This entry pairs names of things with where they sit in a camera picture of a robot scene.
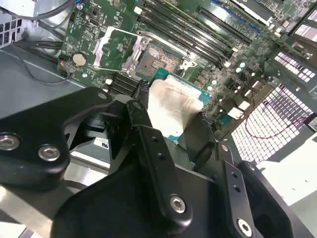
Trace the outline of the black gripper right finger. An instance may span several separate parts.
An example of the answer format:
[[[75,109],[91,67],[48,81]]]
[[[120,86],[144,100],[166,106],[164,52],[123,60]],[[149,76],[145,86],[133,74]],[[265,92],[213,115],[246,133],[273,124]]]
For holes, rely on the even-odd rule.
[[[256,238],[258,232],[242,173],[234,164],[230,148],[216,140],[201,112],[187,117],[178,143],[194,164],[193,171],[211,178],[216,186],[216,205],[220,209],[223,234],[233,238]]]

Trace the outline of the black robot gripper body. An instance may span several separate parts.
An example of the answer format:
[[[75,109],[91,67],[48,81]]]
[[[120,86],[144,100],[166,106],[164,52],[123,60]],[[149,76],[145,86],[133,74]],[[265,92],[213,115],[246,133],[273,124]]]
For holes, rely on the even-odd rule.
[[[55,238],[229,238],[217,185],[178,168],[185,198],[193,209],[190,225],[172,232],[150,209],[138,164],[96,182],[71,197],[53,222]]]

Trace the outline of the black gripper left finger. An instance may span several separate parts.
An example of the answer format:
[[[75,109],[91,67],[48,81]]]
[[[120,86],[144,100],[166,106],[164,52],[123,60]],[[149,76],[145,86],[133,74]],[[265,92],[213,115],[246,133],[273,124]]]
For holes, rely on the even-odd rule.
[[[116,128],[111,151],[118,168],[113,174],[138,164],[152,214],[169,230],[186,229],[193,218],[192,207],[161,132],[152,127],[139,101],[121,104],[96,87],[1,119],[1,183],[34,190],[55,188],[70,163],[70,145],[80,124],[97,113]]]

